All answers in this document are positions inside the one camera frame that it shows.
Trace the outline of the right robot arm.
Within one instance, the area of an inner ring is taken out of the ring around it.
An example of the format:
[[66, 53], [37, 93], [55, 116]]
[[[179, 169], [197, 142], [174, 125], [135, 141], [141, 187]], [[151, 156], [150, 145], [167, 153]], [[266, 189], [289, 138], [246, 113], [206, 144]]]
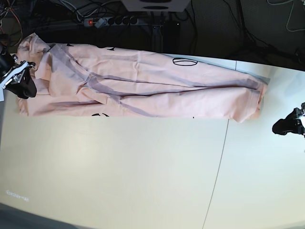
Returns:
[[4, 91], [8, 90], [21, 99], [33, 98], [37, 89], [30, 75], [34, 62], [22, 61], [9, 53], [10, 36], [0, 31], [0, 100], [4, 101]]

